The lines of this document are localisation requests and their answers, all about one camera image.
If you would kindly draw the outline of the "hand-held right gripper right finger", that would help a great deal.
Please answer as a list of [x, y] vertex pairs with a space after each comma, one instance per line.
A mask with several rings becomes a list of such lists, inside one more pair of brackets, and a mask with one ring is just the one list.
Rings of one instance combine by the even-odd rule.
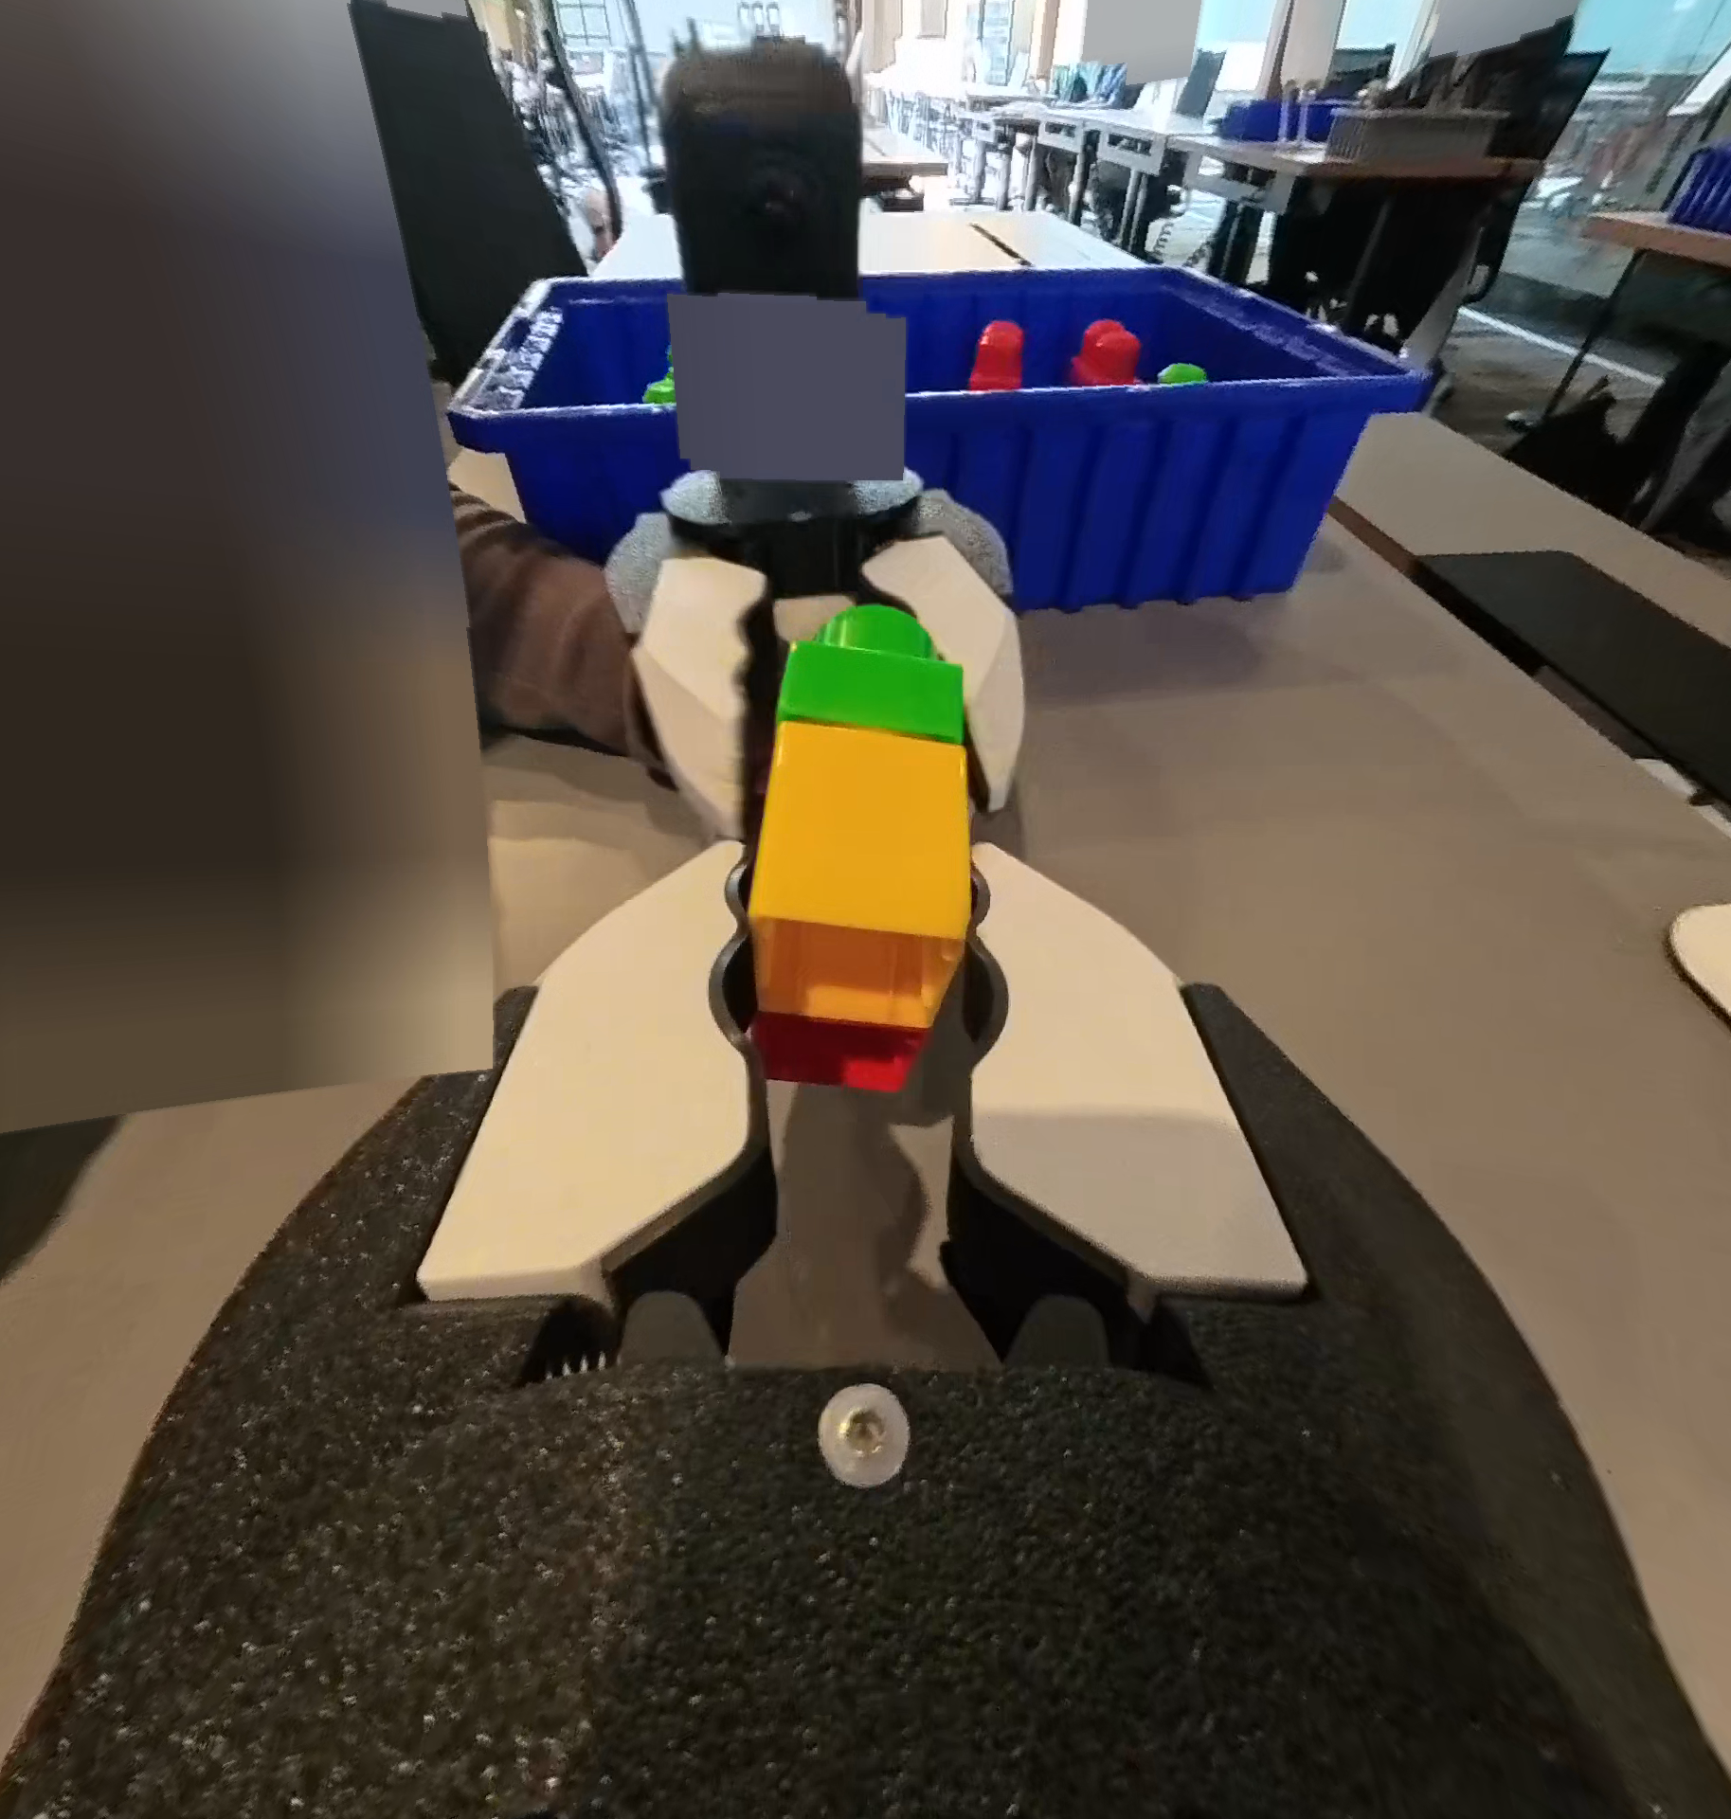
[[1306, 1266], [1178, 977], [1014, 855], [972, 860], [991, 1009], [967, 1160], [1134, 1301], [1298, 1298]]

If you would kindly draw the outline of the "yellow mega block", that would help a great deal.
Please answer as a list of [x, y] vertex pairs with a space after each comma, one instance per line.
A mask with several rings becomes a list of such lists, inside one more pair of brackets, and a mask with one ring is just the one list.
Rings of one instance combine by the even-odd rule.
[[929, 1030], [967, 944], [967, 834], [964, 742], [781, 724], [746, 905], [759, 1009]]

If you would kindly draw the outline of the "pile of mega blocks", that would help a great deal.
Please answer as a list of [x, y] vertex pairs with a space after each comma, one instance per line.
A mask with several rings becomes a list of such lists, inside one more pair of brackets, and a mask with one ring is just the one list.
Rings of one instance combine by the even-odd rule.
[[[1025, 387], [1025, 382], [1043, 379], [1038, 360], [1029, 360], [1029, 339], [1013, 320], [993, 320], [979, 334], [972, 372], [967, 375], [967, 391], [972, 393], [1013, 393]], [[1160, 387], [1192, 387], [1209, 382], [1204, 366], [1196, 361], [1170, 361], [1154, 375], [1142, 369], [1142, 341], [1129, 327], [1114, 318], [1100, 318], [1085, 327], [1078, 351], [1072, 354], [1061, 375], [1053, 379], [1060, 387], [1107, 390], [1153, 382]]]

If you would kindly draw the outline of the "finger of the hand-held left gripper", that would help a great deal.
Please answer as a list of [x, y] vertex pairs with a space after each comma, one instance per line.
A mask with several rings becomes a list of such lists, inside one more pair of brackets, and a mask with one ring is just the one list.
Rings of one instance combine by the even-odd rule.
[[961, 669], [973, 799], [979, 812], [1004, 809], [1027, 715], [1014, 611], [939, 534], [887, 543], [861, 579], [870, 599], [905, 607]]
[[759, 837], [777, 658], [760, 570], [713, 553], [657, 569], [630, 663], [656, 749], [710, 838]]

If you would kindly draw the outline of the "wooden office desk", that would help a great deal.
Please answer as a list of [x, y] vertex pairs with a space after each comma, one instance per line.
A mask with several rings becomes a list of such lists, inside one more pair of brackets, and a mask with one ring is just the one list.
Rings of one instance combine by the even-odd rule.
[[1731, 269], [1632, 255], [1597, 318], [1622, 327], [1645, 327], [1671, 366], [1607, 443], [1598, 497], [1648, 534], [1731, 556]]

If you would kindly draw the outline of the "red mega block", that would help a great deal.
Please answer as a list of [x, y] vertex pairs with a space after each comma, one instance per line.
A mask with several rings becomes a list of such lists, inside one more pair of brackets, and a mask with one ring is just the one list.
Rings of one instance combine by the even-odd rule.
[[759, 1011], [746, 1036], [767, 1080], [895, 1093], [928, 1046], [929, 1027]]

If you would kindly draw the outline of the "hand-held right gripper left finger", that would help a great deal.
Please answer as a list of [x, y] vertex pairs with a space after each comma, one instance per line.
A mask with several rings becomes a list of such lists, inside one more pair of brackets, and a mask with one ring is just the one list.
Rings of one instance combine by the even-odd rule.
[[723, 1003], [738, 843], [611, 909], [537, 979], [417, 1266], [433, 1304], [613, 1301], [613, 1272], [769, 1143]]

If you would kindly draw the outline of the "green mega block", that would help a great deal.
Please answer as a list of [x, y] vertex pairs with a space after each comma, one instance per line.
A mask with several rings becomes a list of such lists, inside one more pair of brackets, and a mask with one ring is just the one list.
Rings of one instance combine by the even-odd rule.
[[964, 742], [964, 669], [913, 612], [853, 603], [788, 649], [774, 719]]

